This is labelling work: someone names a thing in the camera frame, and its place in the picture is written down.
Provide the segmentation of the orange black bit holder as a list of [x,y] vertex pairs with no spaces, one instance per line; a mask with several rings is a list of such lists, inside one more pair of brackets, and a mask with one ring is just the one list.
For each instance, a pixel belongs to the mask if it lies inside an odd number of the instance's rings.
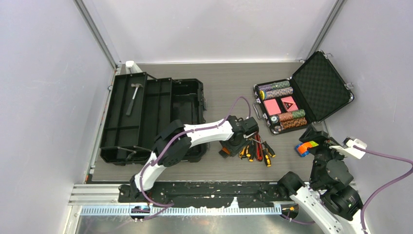
[[223,158],[227,158],[229,156],[231,156],[231,152],[226,149],[225,147],[223,147],[220,151],[219,154],[223,157]]

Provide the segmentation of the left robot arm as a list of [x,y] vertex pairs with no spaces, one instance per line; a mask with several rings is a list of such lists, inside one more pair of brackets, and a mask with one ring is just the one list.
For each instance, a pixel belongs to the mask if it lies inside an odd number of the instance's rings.
[[214,141],[224,147],[238,149],[259,132],[256,120],[227,116],[216,122],[188,125],[175,120],[156,138],[149,159],[143,168],[130,179],[131,196],[138,202],[149,197],[149,190],[167,168],[184,158],[189,149]]

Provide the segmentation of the black plastic toolbox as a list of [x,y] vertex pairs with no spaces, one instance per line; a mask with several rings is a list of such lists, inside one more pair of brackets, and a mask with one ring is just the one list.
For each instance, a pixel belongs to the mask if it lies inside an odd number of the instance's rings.
[[[140,83],[131,115],[126,116],[135,88]],[[100,157],[114,165],[144,165],[155,137],[178,119],[183,124],[206,122],[204,85],[195,78],[155,78],[145,72],[117,75],[100,142]]]

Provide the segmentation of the small steel hammer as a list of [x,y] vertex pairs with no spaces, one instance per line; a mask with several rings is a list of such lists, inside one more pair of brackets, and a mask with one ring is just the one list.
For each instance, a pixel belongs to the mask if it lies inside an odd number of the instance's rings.
[[134,101],[135,101],[135,97],[136,97],[136,95],[137,95],[137,92],[138,92],[139,88],[143,88],[143,85],[140,84],[140,83],[133,83],[133,84],[131,84],[131,87],[132,87],[132,88],[135,88],[135,90],[134,90],[133,96],[132,96],[132,98],[131,98],[131,101],[130,101],[130,103],[129,103],[128,109],[127,109],[127,111],[126,111],[126,116],[128,116],[128,117],[129,117],[129,116],[131,115],[131,113],[132,113],[132,109],[133,109],[133,105],[134,105]]

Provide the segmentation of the red black pliers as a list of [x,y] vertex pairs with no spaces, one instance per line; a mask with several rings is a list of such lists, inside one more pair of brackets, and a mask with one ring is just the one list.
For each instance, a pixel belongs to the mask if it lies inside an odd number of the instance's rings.
[[262,144],[261,144],[261,139],[260,139],[260,135],[256,134],[254,136],[254,142],[255,142],[255,158],[257,161],[262,161],[263,160],[263,156],[262,156]]

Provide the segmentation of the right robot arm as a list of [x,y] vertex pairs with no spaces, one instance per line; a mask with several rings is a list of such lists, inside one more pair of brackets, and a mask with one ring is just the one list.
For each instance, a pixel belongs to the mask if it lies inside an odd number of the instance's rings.
[[364,207],[359,193],[351,186],[354,177],[344,162],[345,157],[361,159],[367,144],[348,137],[339,144],[325,131],[310,124],[299,138],[314,156],[309,183],[296,173],[288,172],[278,181],[278,194],[293,200],[325,234],[368,234],[362,219]]

